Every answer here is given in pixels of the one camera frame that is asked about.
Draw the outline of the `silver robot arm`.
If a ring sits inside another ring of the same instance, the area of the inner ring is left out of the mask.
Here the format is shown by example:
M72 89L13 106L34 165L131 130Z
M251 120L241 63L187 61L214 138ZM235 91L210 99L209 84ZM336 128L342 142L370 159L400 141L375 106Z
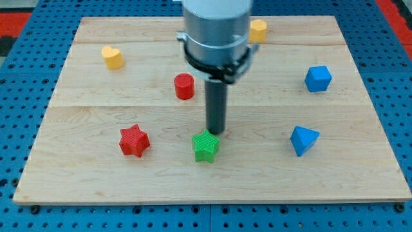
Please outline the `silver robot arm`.
M186 0L177 31L190 71L204 81L233 84L250 68L259 43L248 44L252 0Z

